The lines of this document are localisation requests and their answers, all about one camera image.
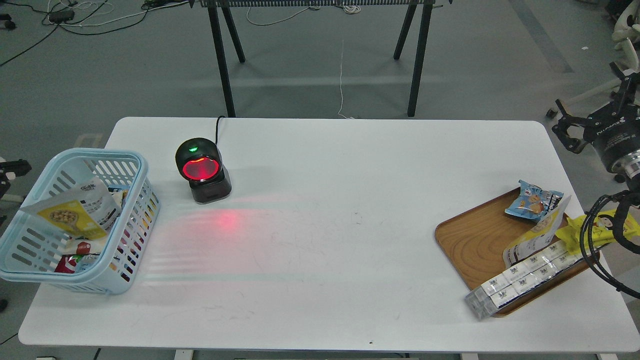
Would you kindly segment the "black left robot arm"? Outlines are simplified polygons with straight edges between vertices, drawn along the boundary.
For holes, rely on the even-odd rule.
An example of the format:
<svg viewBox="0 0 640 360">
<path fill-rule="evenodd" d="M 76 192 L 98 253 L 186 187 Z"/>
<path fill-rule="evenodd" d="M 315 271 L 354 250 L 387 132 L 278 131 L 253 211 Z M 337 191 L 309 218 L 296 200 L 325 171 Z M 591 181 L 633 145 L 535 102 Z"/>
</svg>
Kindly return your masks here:
<svg viewBox="0 0 640 360">
<path fill-rule="evenodd" d="M 16 161 L 6 161 L 0 158 L 0 195 L 1 201 L 22 204 L 25 200 L 24 196 L 16 194 L 7 194 L 10 189 L 10 182 L 17 177 L 23 177 L 32 170 L 31 164 L 19 159 Z"/>
</svg>

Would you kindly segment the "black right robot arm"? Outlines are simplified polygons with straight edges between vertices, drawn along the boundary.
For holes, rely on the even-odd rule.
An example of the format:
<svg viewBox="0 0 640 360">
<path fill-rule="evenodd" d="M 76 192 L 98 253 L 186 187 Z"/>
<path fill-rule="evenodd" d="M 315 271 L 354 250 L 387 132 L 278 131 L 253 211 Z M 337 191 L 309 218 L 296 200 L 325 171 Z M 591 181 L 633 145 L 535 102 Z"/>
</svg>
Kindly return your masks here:
<svg viewBox="0 0 640 360">
<path fill-rule="evenodd" d="M 635 101 L 639 86 L 639 73 L 624 72 L 615 64 L 609 64 L 617 77 L 619 89 L 608 104 L 587 117 L 573 116 L 567 112 L 562 101 L 555 104 L 561 116 L 551 128 L 560 143 L 568 151 L 579 154 L 587 145 L 592 145 L 608 173 L 622 178 L 627 190 L 616 194 L 604 194 L 586 212 L 585 221 L 578 232 L 578 248 L 587 266 L 616 291 L 638 299 L 638 291 L 617 280 L 594 256 L 593 222 L 602 208 L 617 202 L 612 220 L 612 236 L 626 250 L 638 255 L 640 248 L 624 235 L 624 224 L 631 207 L 639 207 L 640 170 L 640 120 L 639 105 Z"/>
</svg>

